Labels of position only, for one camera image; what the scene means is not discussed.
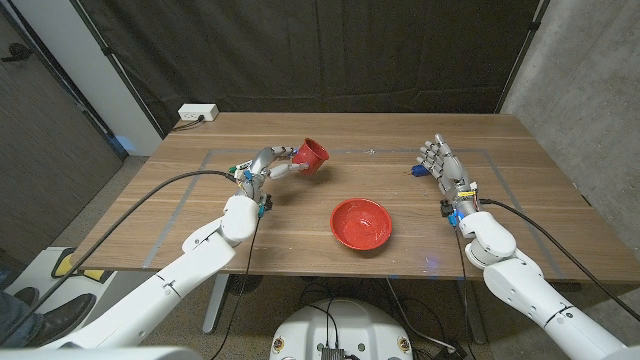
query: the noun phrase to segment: red plastic cup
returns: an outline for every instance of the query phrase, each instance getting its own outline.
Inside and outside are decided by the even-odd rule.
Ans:
[[[317,142],[306,138],[304,144],[298,150],[298,153],[291,160],[294,164],[309,164],[309,168],[300,170],[304,175],[311,176],[322,165],[325,160],[329,160],[329,153],[322,145]]]
[[[368,199],[341,202],[331,214],[331,231],[344,245],[371,250],[391,235],[391,216],[382,205]]]

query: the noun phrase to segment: shoe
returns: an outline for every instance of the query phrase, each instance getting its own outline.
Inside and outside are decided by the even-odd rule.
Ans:
[[[40,291],[34,287],[28,287],[18,291],[13,296],[31,307],[38,301]]]
[[[89,315],[95,303],[95,295],[83,294],[44,314],[40,330],[27,347],[43,346],[67,335]]]

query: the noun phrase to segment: red cup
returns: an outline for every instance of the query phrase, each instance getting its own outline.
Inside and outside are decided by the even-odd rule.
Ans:
[[[318,170],[325,160],[329,160],[329,153],[327,150],[317,142],[306,138],[304,139],[304,144],[302,144],[300,150],[298,150],[298,153],[291,161],[294,164],[309,164],[308,169],[300,170],[300,172],[304,175],[311,176],[316,172],[316,170]]]

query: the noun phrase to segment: blue connector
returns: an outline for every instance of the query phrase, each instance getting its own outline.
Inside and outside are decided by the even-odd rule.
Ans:
[[[453,226],[453,227],[458,226],[458,219],[456,218],[455,212],[453,214],[447,216],[447,219],[449,220],[449,224],[451,224],[451,226]]]
[[[411,175],[415,177],[429,175],[429,170],[422,165],[415,165],[411,168]]]

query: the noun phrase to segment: white cable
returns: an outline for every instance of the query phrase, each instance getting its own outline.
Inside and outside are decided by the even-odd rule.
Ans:
[[[402,305],[400,304],[400,300],[398,300],[398,297],[396,296],[396,292],[393,290],[393,286],[391,286],[391,281],[389,281],[389,278],[387,278],[387,284],[389,284],[389,289],[391,289],[391,294],[393,294],[393,298],[396,300],[396,303],[398,304],[398,307],[400,308],[400,313],[402,313],[402,318],[404,318],[404,321],[407,323],[407,325],[409,326],[409,329],[413,330],[414,333],[418,334],[418,336],[420,336],[423,339],[429,340],[429,341],[433,341],[436,344],[440,344],[442,346],[446,346],[449,348],[449,352],[450,353],[454,353],[456,352],[456,348],[445,343],[442,342],[438,339],[434,339],[432,337],[429,337],[421,332],[419,332],[418,330],[414,329],[413,326],[411,325],[411,323],[409,322],[409,319],[407,319],[407,315],[404,313],[404,309],[402,308]]]

